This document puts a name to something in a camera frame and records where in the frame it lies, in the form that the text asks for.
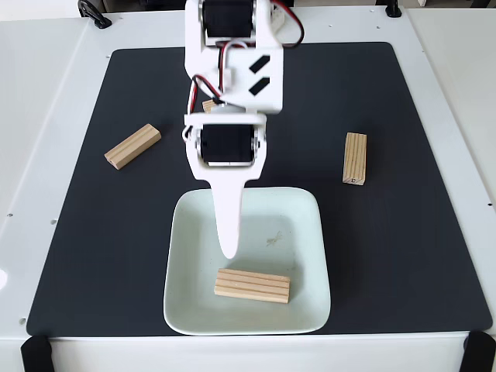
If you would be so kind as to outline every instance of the black mat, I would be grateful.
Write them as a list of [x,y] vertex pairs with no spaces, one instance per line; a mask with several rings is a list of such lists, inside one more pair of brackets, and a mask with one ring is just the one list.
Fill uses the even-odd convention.
[[[163,315],[172,215],[186,191],[208,187],[193,179],[181,140],[188,92],[183,49],[112,55],[29,315],[30,334],[177,335]],[[148,122],[162,140],[115,170],[103,154]],[[364,186],[342,184],[346,132],[368,135]],[[319,203],[332,308],[316,333],[491,326],[390,45],[285,52],[284,109],[268,118],[267,142],[262,177],[248,186],[304,188]]]

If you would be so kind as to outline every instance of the small wooden piece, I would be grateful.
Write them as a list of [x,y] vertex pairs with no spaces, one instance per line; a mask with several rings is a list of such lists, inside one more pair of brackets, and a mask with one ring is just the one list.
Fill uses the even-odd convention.
[[366,163],[367,136],[359,133],[346,134],[343,183],[362,185],[365,182]]
[[203,105],[203,111],[209,114],[210,111],[212,110],[212,107],[216,106],[217,104],[213,102],[213,100],[209,99],[208,101],[202,102],[202,105]]
[[249,271],[219,269],[214,293],[219,296],[248,298],[287,304],[289,277]]
[[146,124],[143,128],[107,152],[105,158],[116,169],[121,169],[160,138],[160,132],[150,124]]

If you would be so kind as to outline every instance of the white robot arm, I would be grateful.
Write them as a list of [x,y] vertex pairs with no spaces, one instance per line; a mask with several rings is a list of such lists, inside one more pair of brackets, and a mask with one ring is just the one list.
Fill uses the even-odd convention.
[[[279,0],[186,1],[184,66],[192,83],[183,140],[193,175],[212,188],[227,258],[239,245],[244,185],[264,167],[264,113],[282,109],[283,45],[273,28],[283,11],[300,26],[293,47],[303,26]],[[194,113],[199,88],[219,103],[209,114]]]

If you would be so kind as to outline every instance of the square bowl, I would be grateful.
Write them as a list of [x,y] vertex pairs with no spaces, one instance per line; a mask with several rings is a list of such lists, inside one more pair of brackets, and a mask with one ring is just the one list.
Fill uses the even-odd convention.
[[[164,318],[196,336],[311,332],[329,317],[331,296],[319,207],[299,188],[243,192],[239,249],[222,254],[211,190],[184,194],[170,235]],[[290,277],[288,304],[214,294],[220,268]]]

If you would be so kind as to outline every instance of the white table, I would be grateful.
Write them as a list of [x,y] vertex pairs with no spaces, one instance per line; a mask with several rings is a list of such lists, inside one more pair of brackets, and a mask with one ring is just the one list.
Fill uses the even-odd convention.
[[[378,7],[304,8],[297,13],[305,25],[306,42],[393,45],[494,314],[496,214],[488,206],[491,200],[477,168],[496,195],[490,146],[496,129],[487,124],[491,118],[494,121],[495,74],[494,68],[481,68],[496,64],[494,52],[482,47],[494,43],[491,23],[496,13],[422,9],[404,12],[400,19],[389,19]],[[9,179],[0,183],[9,186],[7,193],[2,192],[0,212],[4,208],[3,215],[12,213],[0,220],[0,269],[8,274],[0,290],[0,367],[5,370],[22,370],[19,346],[27,335],[19,320],[29,314],[55,229],[51,222],[60,214],[109,56],[122,48],[184,45],[182,12],[109,18],[114,25],[106,30],[96,29],[86,19],[0,23],[0,50],[8,51],[7,58],[0,58],[2,79],[8,83],[0,88],[0,172]],[[481,28],[486,32],[482,36]],[[451,39],[453,29],[460,29],[454,34],[462,36],[461,46],[460,40]],[[469,39],[470,34],[479,40]],[[296,28],[287,24],[280,38],[290,41],[295,36]],[[456,63],[454,50],[458,50]],[[467,107],[479,91],[490,101]],[[67,371],[456,371],[465,335],[64,339],[52,345],[56,370]]]

